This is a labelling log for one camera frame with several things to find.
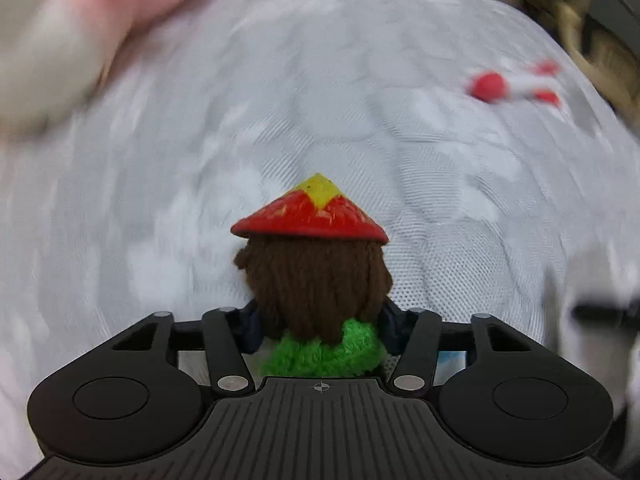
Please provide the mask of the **beige black office chair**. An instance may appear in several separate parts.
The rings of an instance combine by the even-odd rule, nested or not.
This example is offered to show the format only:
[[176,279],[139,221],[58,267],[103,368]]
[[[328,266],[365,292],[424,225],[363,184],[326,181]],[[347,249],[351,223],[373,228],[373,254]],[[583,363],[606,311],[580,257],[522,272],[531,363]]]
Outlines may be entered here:
[[597,92],[639,128],[639,0],[523,0]]

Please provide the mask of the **white paper towel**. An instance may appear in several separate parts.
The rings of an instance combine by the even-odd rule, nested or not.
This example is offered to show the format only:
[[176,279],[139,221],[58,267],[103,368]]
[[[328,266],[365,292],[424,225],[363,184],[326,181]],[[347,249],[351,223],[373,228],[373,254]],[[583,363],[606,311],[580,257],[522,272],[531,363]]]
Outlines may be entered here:
[[616,416],[639,417],[639,259],[611,244],[544,274],[547,346],[588,373],[610,395]]

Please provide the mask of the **grey quilted mattress cover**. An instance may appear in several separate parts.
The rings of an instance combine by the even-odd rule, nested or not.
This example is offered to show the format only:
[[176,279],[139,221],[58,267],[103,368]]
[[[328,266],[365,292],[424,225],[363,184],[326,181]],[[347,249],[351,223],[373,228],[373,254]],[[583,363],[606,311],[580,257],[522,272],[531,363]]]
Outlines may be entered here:
[[[561,106],[485,103],[560,66]],[[393,300],[547,344],[544,274],[639,259],[639,143],[561,47],[495,0],[191,0],[65,122],[1,141],[1,474],[40,461],[43,378],[155,311],[239,307],[232,223],[324,174],[390,237]]]

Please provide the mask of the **crochet doll green sweater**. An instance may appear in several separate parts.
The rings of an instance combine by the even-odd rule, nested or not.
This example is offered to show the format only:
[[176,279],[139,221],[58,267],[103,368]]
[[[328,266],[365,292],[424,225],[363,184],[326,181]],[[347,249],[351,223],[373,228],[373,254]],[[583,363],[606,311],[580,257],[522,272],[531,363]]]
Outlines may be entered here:
[[314,174],[231,232],[245,242],[234,264],[273,343],[264,375],[366,377],[381,368],[375,323],[393,285],[382,226]]

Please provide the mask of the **pink white plush toy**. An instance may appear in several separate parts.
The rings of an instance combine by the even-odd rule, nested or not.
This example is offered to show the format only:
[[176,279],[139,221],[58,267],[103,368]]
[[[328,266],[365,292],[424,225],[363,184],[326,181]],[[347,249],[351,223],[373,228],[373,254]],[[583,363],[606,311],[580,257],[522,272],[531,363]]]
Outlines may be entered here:
[[1,130],[65,117],[106,77],[131,32],[184,0],[1,0]]

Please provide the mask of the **red white toy rocket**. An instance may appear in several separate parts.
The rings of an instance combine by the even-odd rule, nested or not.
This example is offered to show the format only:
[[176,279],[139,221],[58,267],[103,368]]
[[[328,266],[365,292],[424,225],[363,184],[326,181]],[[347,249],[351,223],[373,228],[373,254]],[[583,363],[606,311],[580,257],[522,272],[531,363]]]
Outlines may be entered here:
[[551,60],[515,72],[485,70],[473,76],[465,90],[474,99],[489,104],[533,100],[560,107],[562,102],[556,79],[559,72],[559,64]]

